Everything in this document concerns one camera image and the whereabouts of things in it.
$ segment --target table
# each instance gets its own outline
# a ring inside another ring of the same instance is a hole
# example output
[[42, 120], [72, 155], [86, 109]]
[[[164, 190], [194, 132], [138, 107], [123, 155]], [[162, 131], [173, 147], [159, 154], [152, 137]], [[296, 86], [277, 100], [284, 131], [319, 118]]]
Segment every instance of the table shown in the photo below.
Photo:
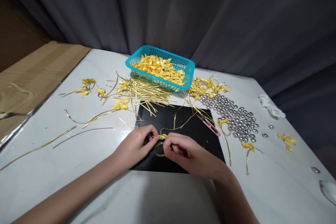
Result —
[[[134, 113], [120, 111], [99, 119], [84, 130], [113, 129], [88, 131], [52, 149], [62, 140], [83, 131], [82, 125], [71, 121], [64, 109], [74, 120], [88, 121], [113, 105], [110, 98], [102, 106], [96, 94], [83, 99], [81, 94], [64, 98], [58, 94], [81, 87], [83, 78], [94, 78], [100, 87], [104, 87], [110, 84], [106, 80], [116, 80], [116, 71], [120, 76], [128, 76], [130, 70], [125, 66], [126, 59], [126, 55], [91, 50], [0, 153], [0, 167], [3, 167], [77, 126], [52, 144], [0, 172], [1, 223], [10, 223], [88, 171], [109, 156], [132, 130], [117, 116], [134, 125]], [[261, 107], [258, 96], [265, 92], [260, 85], [254, 79], [226, 73], [203, 69], [196, 69], [194, 73], [194, 77], [200, 78], [211, 75], [232, 88], [225, 96], [252, 111], [260, 125], [255, 147], [264, 154], [250, 153], [249, 176], [246, 175], [247, 149], [238, 139], [228, 137], [232, 155], [230, 168], [260, 223], [335, 223], [336, 207], [323, 196], [319, 186], [319, 180], [334, 183], [335, 180], [287, 119], [275, 120]], [[176, 94], [173, 98], [176, 105], [184, 102]], [[295, 152], [285, 150], [277, 132], [290, 134], [298, 140], [297, 146], [293, 147]], [[224, 136], [221, 135], [219, 140], [229, 164]], [[314, 173], [311, 166], [321, 173]], [[128, 171], [74, 216], [72, 223], [219, 223], [213, 198], [212, 182], [190, 174]]]

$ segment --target gray curtain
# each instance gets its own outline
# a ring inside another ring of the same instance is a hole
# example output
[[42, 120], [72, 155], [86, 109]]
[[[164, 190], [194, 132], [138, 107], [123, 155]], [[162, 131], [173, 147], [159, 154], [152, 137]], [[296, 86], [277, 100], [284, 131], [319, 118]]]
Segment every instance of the gray curtain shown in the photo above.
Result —
[[336, 0], [19, 1], [55, 40], [125, 54], [150, 44], [256, 79], [335, 176], [323, 159], [336, 153]]

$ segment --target cardboard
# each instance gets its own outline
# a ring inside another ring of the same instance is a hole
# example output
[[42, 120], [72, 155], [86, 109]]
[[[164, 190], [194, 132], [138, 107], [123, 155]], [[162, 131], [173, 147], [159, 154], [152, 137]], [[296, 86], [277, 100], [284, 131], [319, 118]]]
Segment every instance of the cardboard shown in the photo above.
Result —
[[[25, 58], [0, 73], [1, 105], [0, 113], [17, 106], [28, 96], [8, 88], [14, 83], [33, 93], [33, 98], [15, 110], [15, 113], [27, 115], [35, 109], [71, 70], [91, 50], [82, 45], [65, 44], [50, 41]], [[0, 120], [0, 136], [19, 124], [22, 116], [13, 116]]]

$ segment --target black mat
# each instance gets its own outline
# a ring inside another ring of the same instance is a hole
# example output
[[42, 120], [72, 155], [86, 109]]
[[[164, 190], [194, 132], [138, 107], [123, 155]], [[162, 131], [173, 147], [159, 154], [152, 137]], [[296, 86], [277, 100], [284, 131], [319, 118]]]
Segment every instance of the black mat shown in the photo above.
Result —
[[[178, 105], [174, 105], [174, 107], [166, 106], [161, 107], [159, 105], [153, 104], [153, 107], [157, 109], [156, 117], [150, 116], [148, 110], [144, 109], [144, 107], [140, 106], [138, 110], [137, 120], [140, 118], [143, 121], [137, 121], [136, 126], [141, 127], [149, 124], [153, 124], [160, 134], [161, 128], [174, 128], [174, 116], [175, 112], [180, 108]], [[210, 110], [204, 110], [210, 118], [211, 112]], [[184, 124], [190, 116], [193, 115], [193, 111], [190, 107], [182, 107], [176, 115], [176, 123], [175, 127], [180, 127]], [[194, 115], [183, 127], [182, 129], [168, 131], [162, 130], [162, 134], [167, 134], [169, 132], [176, 132], [183, 135], [187, 135], [194, 139], [199, 145], [204, 147], [206, 150], [211, 152], [213, 155], [221, 159], [223, 162], [224, 155], [222, 152], [221, 145], [219, 143], [218, 137], [210, 131], [210, 129], [204, 125], [201, 120]], [[163, 153], [162, 145], [156, 149], [158, 154]], [[175, 172], [175, 173], [187, 173], [182, 167], [177, 165], [176, 163], [170, 161], [166, 157], [158, 157], [155, 155], [153, 150], [138, 164], [131, 168], [131, 170], [143, 170], [143, 171], [152, 171], [152, 172]]]

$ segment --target plastic basket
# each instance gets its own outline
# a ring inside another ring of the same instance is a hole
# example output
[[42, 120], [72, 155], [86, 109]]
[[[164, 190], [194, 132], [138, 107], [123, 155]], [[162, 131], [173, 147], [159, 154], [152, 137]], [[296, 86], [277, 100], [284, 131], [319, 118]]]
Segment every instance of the plastic basket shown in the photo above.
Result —
[[[184, 85], [180, 86], [175, 83], [172, 83], [170, 81], [164, 80], [160, 77], [154, 76], [152, 74], [149, 74], [145, 71], [142, 71], [140, 69], [137, 69], [131, 64], [139, 63], [141, 60], [141, 55], [145, 56], [147, 55], [157, 55], [158, 57], [163, 58], [164, 60], [167, 60], [171, 58], [171, 63], [174, 63], [173, 67], [176, 70], [183, 70], [185, 72], [184, 75]], [[159, 49], [154, 46], [149, 45], [143, 45], [140, 47], [135, 53], [132, 54], [131, 57], [129, 57], [126, 62], [126, 66], [132, 70], [132, 73], [134, 76], [141, 77], [143, 79], [146, 79], [150, 82], [156, 83], [164, 88], [167, 88], [173, 92], [181, 92], [182, 90], [189, 89], [192, 83], [194, 70], [195, 70], [195, 63], [192, 62], [189, 59], [183, 58], [181, 56], [178, 56], [176, 54], [167, 52], [165, 50]]]

